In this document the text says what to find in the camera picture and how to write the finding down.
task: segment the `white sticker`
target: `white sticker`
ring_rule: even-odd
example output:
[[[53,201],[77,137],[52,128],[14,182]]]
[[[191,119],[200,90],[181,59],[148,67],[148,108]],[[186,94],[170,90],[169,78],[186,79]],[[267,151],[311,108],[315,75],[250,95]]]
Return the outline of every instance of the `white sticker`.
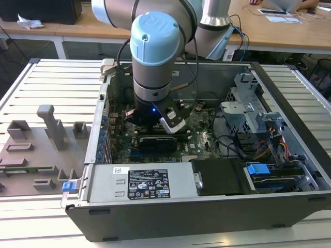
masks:
[[[6,173],[7,174],[25,174],[25,173],[27,173],[27,171],[25,171],[25,170],[15,170],[15,171],[13,171],[13,170],[9,170],[9,171],[6,171]]]
[[[114,167],[113,174],[128,174],[130,167]]]

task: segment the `table leg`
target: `table leg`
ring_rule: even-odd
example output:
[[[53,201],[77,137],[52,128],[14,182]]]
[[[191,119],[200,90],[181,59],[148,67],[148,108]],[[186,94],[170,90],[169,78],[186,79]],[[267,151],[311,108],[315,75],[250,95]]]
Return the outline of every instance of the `table leg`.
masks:
[[[98,47],[98,54],[103,55],[102,43],[97,43],[97,47]]]
[[[224,52],[223,61],[232,61],[234,52],[237,50],[237,45],[227,45]]]
[[[60,41],[60,40],[54,41],[54,45],[55,45],[55,48],[56,48],[58,58],[59,59],[67,59],[67,54],[66,54],[66,51],[63,47],[63,42]]]
[[[6,39],[0,39],[0,48],[4,51],[8,50]]]

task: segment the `motherboard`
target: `motherboard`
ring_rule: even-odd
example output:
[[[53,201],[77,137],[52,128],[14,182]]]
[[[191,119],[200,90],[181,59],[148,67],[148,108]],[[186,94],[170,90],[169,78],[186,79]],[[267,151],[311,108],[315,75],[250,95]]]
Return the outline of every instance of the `motherboard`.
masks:
[[[219,143],[212,137],[213,108],[196,110],[186,126],[167,134],[161,124],[138,127],[125,120],[130,105],[117,104],[109,110],[108,134],[113,164],[189,162],[195,158],[219,158]]]

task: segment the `wooden desk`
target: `wooden desk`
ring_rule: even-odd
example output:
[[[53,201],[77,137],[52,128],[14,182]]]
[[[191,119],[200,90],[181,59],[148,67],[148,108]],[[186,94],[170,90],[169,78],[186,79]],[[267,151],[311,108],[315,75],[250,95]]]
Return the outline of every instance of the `wooden desk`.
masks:
[[[325,20],[314,19],[304,14],[302,24],[271,22],[258,9],[261,5],[247,5],[248,0],[232,0],[229,15],[237,14],[242,21],[242,30],[250,39],[250,50],[331,54],[331,13],[317,10]],[[239,25],[238,18],[232,18]],[[240,43],[240,36],[233,35],[229,45]]]
[[[240,16],[243,32],[250,39],[250,50],[331,54],[330,12],[317,10],[318,14],[325,15],[326,20],[312,21],[313,17],[304,15],[306,19],[299,18],[302,24],[280,23],[271,22],[266,16],[252,14],[247,8],[260,14],[257,10],[261,6],[249,5],[243,8],[247,3],[248,0],[232,0],[229,15]],[[232,20],[239,26],[237,17]],[[62,44],[64,41],[123,43],[130,38],[130,31],[99,22],[89,7],[83,7],[75,25],[46,23],[44,28],[26,30],[20,28],[16,22],[4,22],[3,28],[12,38],[53,41],[60,59],[66,58]],[[0,30],[0,38],[5,37]],[[240,36],[233,34],[227,46],[227,55],[233,54],[238,44]]]

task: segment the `paper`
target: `paper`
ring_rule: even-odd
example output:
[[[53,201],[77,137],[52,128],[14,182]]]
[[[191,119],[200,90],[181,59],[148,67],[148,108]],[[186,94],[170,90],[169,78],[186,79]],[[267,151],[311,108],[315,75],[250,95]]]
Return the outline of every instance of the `paper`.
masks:
[[[285,18],[287,21],[289,21],[289,22],[298,22],[298,23],[301,23],[301,21],[300,20],[298,20],[297,18]]]
[[[37,28],[37,27],[43,27],[43,24],[39,20],[28,20],[26,18],[21,17],[19,14],[17,15],[19,17],[17,24],[22,27],[30,30],[31,28]]]
[[[267,17],[271,22],[302,23],[297,18]]]
[[[324,7],[321,7],[321,6],[317,6],[316,8],[317,9],[322,9],[322,10],[325,10],[325,11],[331,11],[330,8],[324,8]]]

